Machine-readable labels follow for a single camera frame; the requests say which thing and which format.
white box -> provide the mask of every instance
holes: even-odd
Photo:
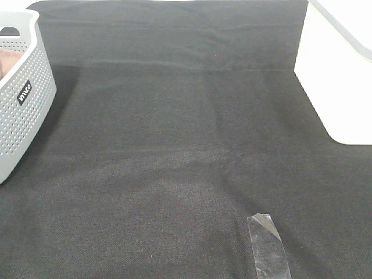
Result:
[[[309,0],[295,73],[325,129],[372,144],[372,1]]]

white container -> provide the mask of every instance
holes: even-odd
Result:
[[[0,183],[35,137],[56,93],[38,17],[33,10],[0,11],[0,26],[19,32],[19,36],[0,37],[0,48],[24,52],[0,80]]]
[[[325,129],[372,144],[372,1],[309,0],[295,73]]]

perforated basket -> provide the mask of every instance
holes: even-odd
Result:
[[[33,10],[0,11],[0,48],[24,52],[0,80],[0,183],[12,172],[39,130],[56,93],[56,85]]]

tape strip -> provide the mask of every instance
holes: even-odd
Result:
[[[269,214],[248,217],[258,279],[292,279],[281,238]]]

brown cloth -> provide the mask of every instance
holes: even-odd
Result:
[[[0,48],[0,80],[12,69],[22,57],[22,52]]]

